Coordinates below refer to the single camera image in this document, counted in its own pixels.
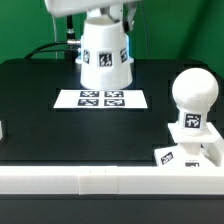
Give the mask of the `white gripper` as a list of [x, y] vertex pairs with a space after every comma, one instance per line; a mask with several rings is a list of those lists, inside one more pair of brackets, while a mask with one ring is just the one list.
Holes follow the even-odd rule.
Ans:
[[134, 17], [139, 0], [44, 0], [47, 11], [54, 17], [64, 17], [82, 13], [92, 9], [100, 9], [100, 13], [113, 22], [123, 19], [123, 5], [127, 4], [127, 15], [123, 19], [125, 32], [133, 30]]

